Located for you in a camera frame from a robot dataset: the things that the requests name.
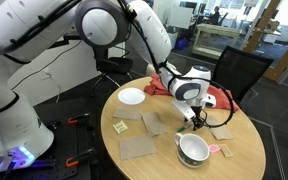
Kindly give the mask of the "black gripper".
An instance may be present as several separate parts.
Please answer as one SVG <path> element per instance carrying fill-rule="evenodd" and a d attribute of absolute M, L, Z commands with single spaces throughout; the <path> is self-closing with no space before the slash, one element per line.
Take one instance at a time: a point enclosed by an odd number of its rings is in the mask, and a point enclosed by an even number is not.
<path fill-rule="evenodd" d="M 199 127 L 202 128 L 204 126 L 204 120 L 201 117 L 201 111 L 202 107 L 201 106 L 192 106 L 191 109 L 194 112 L 194 117 L 192 118 L 193 121 L 193 131 L 196 131 L 198 129 L 198 123 Z"/>

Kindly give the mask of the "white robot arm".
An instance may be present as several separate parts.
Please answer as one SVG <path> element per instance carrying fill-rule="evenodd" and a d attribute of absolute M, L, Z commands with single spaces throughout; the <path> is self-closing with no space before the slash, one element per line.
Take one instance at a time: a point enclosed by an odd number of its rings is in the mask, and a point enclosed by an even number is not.
<path fill-rule="evenodd" d="M 0 4 L 0 172 L 31 166 L 55 137 L 27 97 L 9 80 L 69 31 L 96 53 L 130 42 L 149 60 L 162 85 L 187 120 L 196 109 L 214 105 L 209 70 L 194 66 L 181 74 L 168 61 L 170 38 L 144 0 L 4 0 Z"/>

